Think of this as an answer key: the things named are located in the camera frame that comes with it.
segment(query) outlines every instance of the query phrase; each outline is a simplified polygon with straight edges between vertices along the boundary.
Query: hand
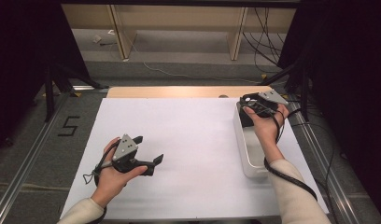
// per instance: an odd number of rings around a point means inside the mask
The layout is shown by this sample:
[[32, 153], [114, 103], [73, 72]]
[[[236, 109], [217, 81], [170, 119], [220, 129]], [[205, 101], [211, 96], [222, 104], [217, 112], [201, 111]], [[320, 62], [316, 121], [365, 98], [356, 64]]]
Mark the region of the hand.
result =
[[[243, 107], [246, 114], [254, 122], [254, 132], [260, 140], [263, 153], [265, 154], [266, 160], [271, 163], [276, 160], [284, 159], [283, 154], [280, 149], [277, 147], [275, 139], [277, 137], [277, 126], [272, 118], [261, 118], [259, 117], [254, 110], [249, 107]], [[277, 112], [275, 113], [275, 119], [277, 120], [279, 126], [281, 127], [284, 123], [284, 120], [289, 115], [289, 111], [284, 105], [279, 104]]]
[[[116, 143], [118, 140], [118, 137], [112, 139], [104, 149], [104, 152], [106, 152], [109, 147], [112, 144]], [[114, 153], [115, 148], [112, 148], [112, 150], [106, 156], [105, 161], [112, 161]], [[115, 196], [120, 194], [121, 190], [127, 184], [127, 182], [136, 176], [143, 174], [147, 168], [147, 166], [138, 166], [125, 174], [118, 172], [112, 166], [104, 168], [101, 171], [98, 186], [92, 195], [92, 199], [101, 207], [106, 207]]]

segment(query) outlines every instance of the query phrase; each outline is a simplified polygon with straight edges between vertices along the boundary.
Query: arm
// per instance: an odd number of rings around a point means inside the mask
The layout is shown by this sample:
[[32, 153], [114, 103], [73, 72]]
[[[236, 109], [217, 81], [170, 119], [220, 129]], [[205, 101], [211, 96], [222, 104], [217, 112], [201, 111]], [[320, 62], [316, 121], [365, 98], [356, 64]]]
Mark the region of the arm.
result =
[[[116, 143], [119, 138], [112, 139], [104, 149], [106, 152], [109, 147]], [[111, 161], [115, 150], [111, 150], [106, 156], [106, 161]], [[143, 174], [147, 166], [139, 166], [132, 171], [123, 174], [113, 167], [106, 167], [101, 171], [97, 189], [89, 199], [83, 199], [76, 203], [63, 216], [59, 224], [69, 223], [89, 223], [98, 218], [103, 218], [105, 208], [115, 196], [120, 194], [123, 187], [131, 179]]]
[[[278, 148], [275, 142], [277, 128], [273, 120], [271, 118], [260, 118], [248, 107], [245, 107], [244, 110], [254, 122], [255, 134], [261, 142], [263, 153], [270, 166], [285, 175], [304, 182], [296, 167], [285, 160]], [[282, 126], [289, 111], [283, 105], [279, 105], [277, 111], [279, 112], [275, 113], [275, 118], [279, 125]], [[330, 223], [315, 198], [309, 192], [271, 173], [269, 173], [269, 178], [275, 190], [283, 223]]]

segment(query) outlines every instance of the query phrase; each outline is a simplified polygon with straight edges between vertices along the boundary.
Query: white sleeve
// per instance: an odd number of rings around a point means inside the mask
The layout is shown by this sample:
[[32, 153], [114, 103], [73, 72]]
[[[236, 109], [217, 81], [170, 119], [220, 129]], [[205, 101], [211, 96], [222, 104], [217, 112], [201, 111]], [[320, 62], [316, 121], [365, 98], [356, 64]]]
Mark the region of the white sleeve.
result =
[[68, 212], [65, 213], [63, 218], [58, 222], [59, 224], [79, 224], [88, 223], [96, 220], [104, 213], [104, 208], [100, 207], [92, 199], [83, 199], [74, 204]]
[[[275, 170], [304, 182], [298, 169], [289, 161], [273, 161]], [[306, 190], [269, 173], [283, 224], [330, 223], [316, 199]]]

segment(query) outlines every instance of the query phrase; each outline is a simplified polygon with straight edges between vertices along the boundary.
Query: gray carpet floor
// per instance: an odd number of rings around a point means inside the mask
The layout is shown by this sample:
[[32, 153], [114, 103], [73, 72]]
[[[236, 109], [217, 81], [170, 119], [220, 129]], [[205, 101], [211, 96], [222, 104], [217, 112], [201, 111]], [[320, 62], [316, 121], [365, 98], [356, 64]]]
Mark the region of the gray carpet floor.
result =
[[[87, 61], [86, 65], [93, 80], [108, 86], [255, 85], [261, 81], [262, 74], [253, 64], [240, 63], [150, 62], [147, 63], [149, 67], [147, 68], [142, 62]], [[279, 71], [278, 68], [271, 65], [263, 65], [261, 68], [268, 71]], [[285, 79], [277, 81], [273, 87], [277, 91], [285, 93], [284, 81]], [[71, 82], [74, 85], [84, 85], [77, 79], [72, 79]], [[0, 148], [0, 198], [6, 190], [7, 183], [18, 172], [23, 159], [44, 125], [46, 104], [43, 93], [42, 89], [35, 98], [36, 104], [30, 106], [16, 132], [12, 134], [14, 145]], [[63, 94], [56, 96], [56, 102], [63, 97]], [[103, 91], [83, 91], [79, 97], [66, 99], [49, 137], [25, 181], [27, 185], [21, 189], [4, 223], [57, 222], [89, 139], [99, 105], [105, 97], [106, 93]], [[346, 196], [354, 205], [355, 214], [360, 223], [380, 224], [381, 216], [354, 175], [350, 165], [340, 156], [340, 147], [312, 97], [309, 100], [308, 113], [312, 129], [324, 154], [329, 158], [333, 156], [332, 171], [338, 176]], [[69, 123], [78, 127], [72, 136], [60, 136], [63, 133], [70, 133], [70, 130], [63, 128], [69, 116], [78, 117], [78, 119], [71, 119]], [[301, 125], [295, 118], [289, 118], [289, 121], [313, 176], [324, 185], [325, 176], [321, 173], [309, 143], [304, 138]], [[328, 198], [331, 197], [330, 193], [321, 186], [320, 191], [330, 206], [328, 201]], [[345, 223], [336, 202], [333, 202], [332, 205], [338, 223]], [[329, 214], [329, 218], [334, 223], [333, 214]], [[265, 217], [260, 221], [261, 223], [281, 223], [280, 217]]]

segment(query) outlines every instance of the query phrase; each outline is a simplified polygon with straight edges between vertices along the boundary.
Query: white table surface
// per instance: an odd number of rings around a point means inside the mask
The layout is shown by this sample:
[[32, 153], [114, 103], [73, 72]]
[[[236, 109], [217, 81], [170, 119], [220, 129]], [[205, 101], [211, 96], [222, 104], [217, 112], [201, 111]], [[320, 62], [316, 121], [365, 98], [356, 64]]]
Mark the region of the white table surface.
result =
[[[130, 181], [107, 209], [106, 219], [127, 221], [238, 219], [278, 216], [267, 177], [243, 173], [233, 113], [238, 98], [104, 99], [70, 189], [63, 214], [95, 190], [85, 185], [103, 148], [124, 133], [144, 136], [136, 158], [164, 154], [154, 176]], [[284, 156], [301, 172], [328, 213], [295, 135], [287, 122], [279, 142]]]

